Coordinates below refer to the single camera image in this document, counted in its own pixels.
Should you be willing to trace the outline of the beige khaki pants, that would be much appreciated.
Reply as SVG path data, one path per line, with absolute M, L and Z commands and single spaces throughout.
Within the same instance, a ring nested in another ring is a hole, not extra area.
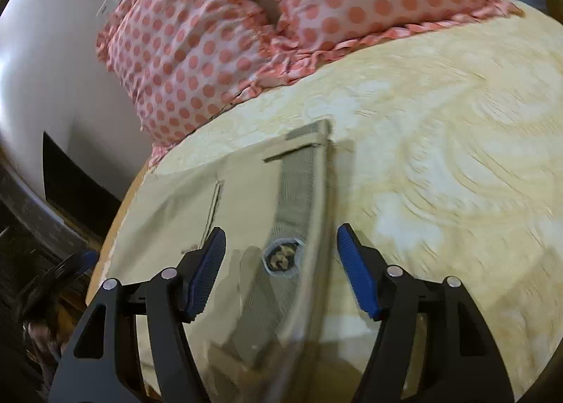
M 103 267 L 150 279 L 213 228 L 226 251 L 185 333 L 215 402 L 297 402 L 312 381 L 328 264 L 331 126 L 319 120 L 209 164 L 148 174 Z

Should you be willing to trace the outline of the dark wall opening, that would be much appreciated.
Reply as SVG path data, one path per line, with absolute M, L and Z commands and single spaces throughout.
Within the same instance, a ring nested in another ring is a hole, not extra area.
M 88 176 L 46 131 L 42 134 L 42 174 L 46 199 L 67 212 L 83 203 L 100 213 L 118 212 L 118 198 Z

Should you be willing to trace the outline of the pink polka dot pillow rear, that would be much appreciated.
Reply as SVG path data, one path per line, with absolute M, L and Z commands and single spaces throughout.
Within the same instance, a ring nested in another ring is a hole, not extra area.
M 152 166 L 218 115 L 329 60 L 283 36 L 252 0 L 122 0 L 96 52 L 153 141 Z

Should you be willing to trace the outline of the yellow patterned bed cover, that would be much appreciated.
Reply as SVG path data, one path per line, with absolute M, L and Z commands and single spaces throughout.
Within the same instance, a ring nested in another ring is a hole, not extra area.
M 562 26 L 519 9 L 359 50 L 220 115 L 134 181 L 91 283 L 107 278 L 148 174 L 326 120 L 331 254 L 312 381 L 297 402 L 350 401 L 378 333 L 337 254 L 343 223 L 415 277 L 458 277 L 522 399 L 562 339 Z

